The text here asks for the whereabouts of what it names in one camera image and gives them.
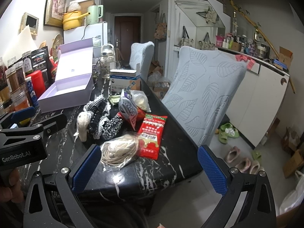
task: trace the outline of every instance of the gold picture frame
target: gold picture frame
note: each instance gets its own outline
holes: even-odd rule
[[[63,15],[66,11],[67,0],[47,0],[44,11],[44,25],[63,27]]]

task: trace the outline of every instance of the yellow pot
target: yellow pot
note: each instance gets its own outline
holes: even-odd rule
[[[80,27],[82,24],[82,18],[90,15],[90,13],[81,14],[80,10],[68,12],[63,15],[63,30],[70,30],[76,27]]]

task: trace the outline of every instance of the black marble table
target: black marble table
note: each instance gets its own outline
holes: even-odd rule
[[[120,170],[108,170],[108,168],[106,170],[103,163],[99,162],[85,191],[78,195],[81,200],[115,203],[135,201],[152,196],[158,191],[172,187],[184,180],[190,180],[202,171],[197,160],[195,143],[144,81],[141,81],[141,89],[148,97],[151,114],[168,116],[158,159],[139,157]],[[91,100],[100,94],[103,94],[107,99],[109,92],[109,80],[99,78],[92,91]],[[37,111],[31,124],[63,113],[67,117],[67,125],[49,137],[46,143],[48,157],[45,160],[19,168],[22,189],[25,192],[35,171],[40,170],[42,174],[57,173],[63,167],[71,167],[77,159],[84,155],[91,144],[102,144],[101,140],[93,140],[89,136],[88,140],[82,143],[79,138],[74,136],[77,116],[82,111],[83,106],[43,114],[40,110]],[[118,107],[112,107],[111,118],[117,112]],[[127,130],[131,131],[132,129],[129,125],[124,124],[118,135]]]

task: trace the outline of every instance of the blue textured pad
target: blue textured pad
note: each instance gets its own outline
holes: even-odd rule
[[[73,177],[72,191],[74,194],[81,193],[85,190],[85,187],[95,171],[100,159],[101,149],[100,146],[96,145]]]
[[[224,196],[227,192],[226,177],[204,147],[199,147],[197,158],[206,172],[214,190]]]

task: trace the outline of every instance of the purple box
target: purple box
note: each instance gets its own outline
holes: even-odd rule
[[[85,105],[93,90],[93,39],[60,46],[55,83],[38,99],[42,113]]]

